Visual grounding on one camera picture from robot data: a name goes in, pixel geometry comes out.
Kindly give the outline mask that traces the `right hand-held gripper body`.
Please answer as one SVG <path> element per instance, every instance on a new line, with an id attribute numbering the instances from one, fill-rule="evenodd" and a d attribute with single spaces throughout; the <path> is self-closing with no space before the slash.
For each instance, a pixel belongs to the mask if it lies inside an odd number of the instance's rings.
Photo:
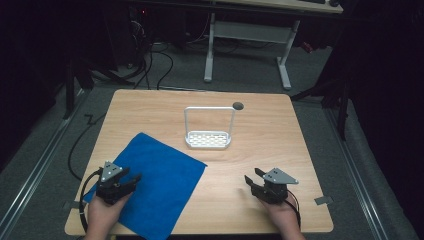
<path id="1" fill-rule="evenodd" d="M 264 184 L 259 189 L 251 191 L 252 195 L 269 204 L 281 204 L 288 197 L 288 184 L 298 184 L 299 181 L 279 168 L 265 172 Z"/>

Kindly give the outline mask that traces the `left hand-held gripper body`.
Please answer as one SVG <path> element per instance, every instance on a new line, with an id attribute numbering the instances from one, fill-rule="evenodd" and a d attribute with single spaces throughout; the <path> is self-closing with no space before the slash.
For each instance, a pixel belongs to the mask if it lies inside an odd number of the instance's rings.
<path id="1" fill-rule="evenodd" d="M 121 169 L 123 168 L 114 163 L 106 162 L 97 181 L 96 195 L 109 205 L 114 205 L 118 200 L 131 193 L 125 191 L 122 187 L 125 183 L 121 183 L 120 179 L 116 178 Z"/>

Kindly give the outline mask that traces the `blue cloth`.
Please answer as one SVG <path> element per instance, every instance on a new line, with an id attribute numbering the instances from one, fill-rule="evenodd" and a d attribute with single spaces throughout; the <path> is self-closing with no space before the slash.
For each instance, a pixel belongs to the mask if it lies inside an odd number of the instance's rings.
<path id="1" fill-rule="evenodd" d="M 145 133 L 137 134 L 114 164 L 130 168 L 121 183 L 141 174 L 116 224 L 122 224 L 145 240 L 166 240 L 206 165 Z M 89 204 L 93 195 L 96 185 L 85 198 Z"/>

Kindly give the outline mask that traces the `person's right hand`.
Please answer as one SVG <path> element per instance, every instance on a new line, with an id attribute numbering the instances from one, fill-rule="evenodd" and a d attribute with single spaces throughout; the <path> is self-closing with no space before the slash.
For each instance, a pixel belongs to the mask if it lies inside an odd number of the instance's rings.
<path id="1" fill-rule="evenodd" d="M 281 205 L 269 204 L 263 200 L 261 200 L 261 203 L 265 207 L 271 221 L 284 238 L 301 233 L 294 210 L 296 203 L 291 195 Z"/>

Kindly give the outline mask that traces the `person's left hand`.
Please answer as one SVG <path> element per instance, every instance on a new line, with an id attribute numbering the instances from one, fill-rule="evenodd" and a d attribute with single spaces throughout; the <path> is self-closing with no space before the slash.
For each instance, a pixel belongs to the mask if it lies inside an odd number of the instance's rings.
<path id="1" fill-rule="evenodd" d="M 100 197 L 93 195 L 88 206 L 88 231 L 110 232 L 117 223 L 120 213 L 131 197 L 128 194 L 118 200 L 114 205 L 105 203 Z"/>

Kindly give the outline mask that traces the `black metal stand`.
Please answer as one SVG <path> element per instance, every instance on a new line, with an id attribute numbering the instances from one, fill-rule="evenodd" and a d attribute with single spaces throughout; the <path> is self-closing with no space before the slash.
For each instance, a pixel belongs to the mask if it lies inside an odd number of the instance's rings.
<path id="1" fill-rule="evenodd" d="M 338 109 L 336 130 L 342 140 L 345 140 L 345 125 L 348 117 L 350 83 L 348 79 L 333 79 L 295 94 L 290 97 L 292 101 L 299 101 L 308 96 L 322 96 L 321 106 L 324 109 Z"/>
<path id="2" fill-rule="evenodd" d="M 75 81 L 77 81 L 83 90 L 92 90 L 94 80 L 91 77 L 91 70 L 100 72 L 112 81 L 121 85 L 131 85 L 131 82 L 112 73 L 101 65 L 84 58 L 71 58 L 66 66 L 66 112 L 65 119 L 69 119 L 76 108 L 75 102 Z"/>

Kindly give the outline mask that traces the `white-framed wooden desk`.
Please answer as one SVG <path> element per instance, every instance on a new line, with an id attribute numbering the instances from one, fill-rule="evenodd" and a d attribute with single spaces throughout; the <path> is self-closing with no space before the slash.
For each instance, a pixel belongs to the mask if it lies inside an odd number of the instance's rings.
<path id="1" fill-rule="evenodd" d="M 284 89 L 291 89 L 286 61 L 295 40 L 300 23 L 311 17 L 325 20 L 338 19 L 344 9 L 339 5 L 313 4 L 298 0 L 130 0 L 149 7 L 174 8 L 185 11 L 206 11 L 209 17 L 208 51 L 205 62 L 204 81 L 213 80 L 214 42 L 216 38 L 247 40 L 283 44 L 285 49 L 276 58 L 281 83 Z M 261 15 L 264 17 L 286 18 L 289 25 L 282 23 L 273 26 L 260 23 L 241 23 L 231 20 L 217 20 L 220 14 Z"/>

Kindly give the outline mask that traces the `metal floor rail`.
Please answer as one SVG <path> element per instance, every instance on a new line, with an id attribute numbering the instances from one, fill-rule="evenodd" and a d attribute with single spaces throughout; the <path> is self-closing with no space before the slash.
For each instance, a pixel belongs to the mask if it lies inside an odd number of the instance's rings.
<path id="1" fill-rule="evenodd" d="M 323 110 L 328 120 L 332 132 L 335 135 L 339 148 L 341 149 L 343 159 L 346 165 L 347 173 L 355 194 L 361 206 L 362 212 L 366 218 L 369 228 L 372 232 L 374 240 L 389 240 L 387 232 L 377 213 L 374 201 L 371 199 L 369 191 L 364 184 L 361 174 L 355 164 L 353 156 L 345 140 L 340 137 L 337 129 L 337 119 L 335 113 L 330 109 Z"/>
<path id="2" fill-rule="evenodd" d="M 67 113 L 65 93 L 37 122 L 34 130 L 0 174 L 0 240 L 7 240 L 51 164 L 75 112 L 89 90 L 78 90 L 75 108 Z"/>

